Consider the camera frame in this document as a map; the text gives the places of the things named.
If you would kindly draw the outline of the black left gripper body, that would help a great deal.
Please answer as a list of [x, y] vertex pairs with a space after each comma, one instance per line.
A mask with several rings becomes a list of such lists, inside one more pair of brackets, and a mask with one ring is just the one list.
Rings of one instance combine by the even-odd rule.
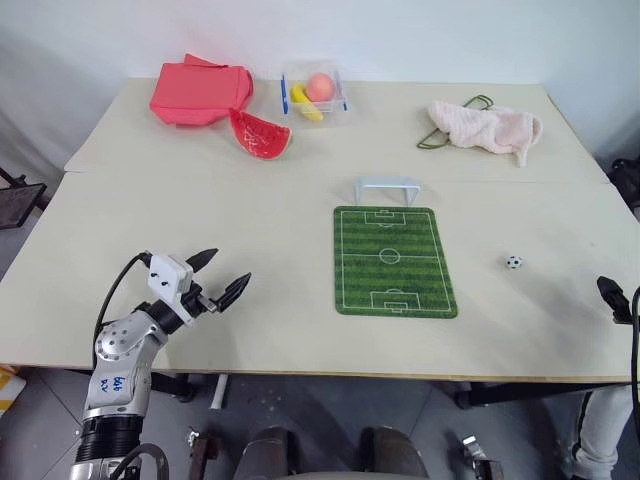
[[189, 290], [181, 295], [180, 304], [191, 317], [198, 317], [205, 312], [218, 311], [217, 304], [202, 294], [202, 287], [192, 282]]

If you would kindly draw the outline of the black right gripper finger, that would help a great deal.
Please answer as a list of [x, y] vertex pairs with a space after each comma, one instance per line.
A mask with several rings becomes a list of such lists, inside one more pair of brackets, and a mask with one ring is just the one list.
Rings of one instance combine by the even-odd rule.
[[629, 324], [629, 300], [625, 297], [622, 288], [614, 280], [605, 276], [599, 276], [596, 285], [602, 299], [612, 310], [614, 322]]

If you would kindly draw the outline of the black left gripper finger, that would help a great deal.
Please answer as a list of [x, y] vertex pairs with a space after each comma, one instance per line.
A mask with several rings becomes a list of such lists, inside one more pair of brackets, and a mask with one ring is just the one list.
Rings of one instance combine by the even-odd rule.
[[229, 284], [224, 293], [215, 300], [217, 312], [224, 312], [240, 298], [251, 279], [251, 273], [246, 273]]
[[186, 260], [186, 263], [191, 267], [194, 273], [202, 270], [218, 253], [217, 248], [210, 248], [200, 251]]

